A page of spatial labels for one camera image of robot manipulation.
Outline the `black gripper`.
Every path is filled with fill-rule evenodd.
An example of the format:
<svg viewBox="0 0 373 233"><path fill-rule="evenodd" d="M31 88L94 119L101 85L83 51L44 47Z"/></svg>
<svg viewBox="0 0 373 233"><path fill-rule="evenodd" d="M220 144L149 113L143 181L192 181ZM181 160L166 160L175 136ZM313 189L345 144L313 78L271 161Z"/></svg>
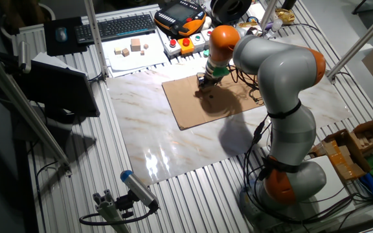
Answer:
<svg viewBox="0 0 373 233"><path fill-rule="evenodd" d="M215 79L207 77L205 73L197 73L197 92L208 93L210 87L215 85Z"/></svg>

